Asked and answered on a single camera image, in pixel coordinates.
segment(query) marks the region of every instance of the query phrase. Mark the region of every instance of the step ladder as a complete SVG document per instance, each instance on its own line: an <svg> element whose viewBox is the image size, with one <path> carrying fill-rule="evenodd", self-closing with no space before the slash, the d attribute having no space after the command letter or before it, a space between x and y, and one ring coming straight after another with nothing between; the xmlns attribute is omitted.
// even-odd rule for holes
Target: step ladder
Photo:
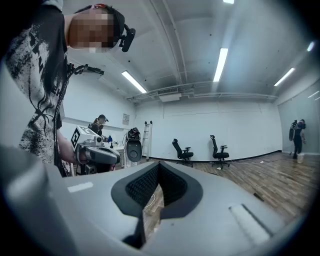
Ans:
<svg viewBox="0 0 320 256"><path fill-rule="evenodd" d="M143 138L142 138L142 155L149 161L152 138L152 121L150 123L144 122Z"/></svg>

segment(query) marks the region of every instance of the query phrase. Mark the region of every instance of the black and white t-shirt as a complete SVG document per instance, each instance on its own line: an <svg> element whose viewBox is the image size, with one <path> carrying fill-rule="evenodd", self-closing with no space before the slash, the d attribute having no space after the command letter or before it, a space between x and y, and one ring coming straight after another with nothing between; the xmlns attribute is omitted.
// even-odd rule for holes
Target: black and white t-shirt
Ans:
<svg viewBox="0 0 320 256"><path fill-rule="evenodd" d="M55 159L53 118L67 79L65 19L57 5L49 5L55 2L59 1L47 1L39 8L32 24L12 40L5 57L16 85L34 108L19 146L49 164Z"/></svg>

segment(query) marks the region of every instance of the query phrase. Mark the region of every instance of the hardwood floor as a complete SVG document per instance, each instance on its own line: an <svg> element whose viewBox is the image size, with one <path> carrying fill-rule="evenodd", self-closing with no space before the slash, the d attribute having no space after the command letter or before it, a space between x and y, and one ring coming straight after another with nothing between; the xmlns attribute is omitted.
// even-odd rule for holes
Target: hardwood floor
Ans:
<svg viewBox="0 0 320 256"><path fill-rule="evenodd" d="M218 170L218 164L193 163L195 169L227 178L251 194L258 194L286 223L305 213L319 188L320 156L305 155L297 163L287 153L274 153L250 160L230 162ZM145 235L148 239L160 224L160 211L164 207L161 187L154 192L143 210Z"/></svg>

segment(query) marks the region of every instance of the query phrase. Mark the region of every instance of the man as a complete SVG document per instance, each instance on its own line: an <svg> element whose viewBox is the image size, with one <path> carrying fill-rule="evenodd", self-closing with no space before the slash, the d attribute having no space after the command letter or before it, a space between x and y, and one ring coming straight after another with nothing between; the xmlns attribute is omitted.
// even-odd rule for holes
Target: man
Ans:
<svg viewBox="0 0 320 256"><path fill-rule="evenodd" d="M124 30L122 14L107 5L87 6L67 16L61 9L62 0L43 0L5 56L9 72L34 108L19 147L57 166L60 158L75 162L71 142L57 130L55 147L54 134L54 122L58 129L62 126L60 115L55 120L55 111L67 80L68 47L105 52L117 44Z"/></svg>

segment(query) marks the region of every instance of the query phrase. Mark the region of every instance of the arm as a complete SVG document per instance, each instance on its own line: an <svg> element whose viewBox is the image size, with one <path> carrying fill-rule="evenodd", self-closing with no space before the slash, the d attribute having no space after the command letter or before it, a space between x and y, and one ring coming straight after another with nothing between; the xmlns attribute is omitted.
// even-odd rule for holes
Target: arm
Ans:
<svg viewBox="0 0 320 256"><path fill-rule="evenodd" d="M56 131L56 138L58 140L58 145L59 145L59 149L60 149L60 157L62 160L69 162L69 163L76 163L75 160L75 154L74 154L74 149L72 147L72 144L70 141L68 141L65 137L63 137L63 135L61 134L61 132L59 130ZM80 160L81 161L85 161L86 155L83 153L80 155Z"/></svg>

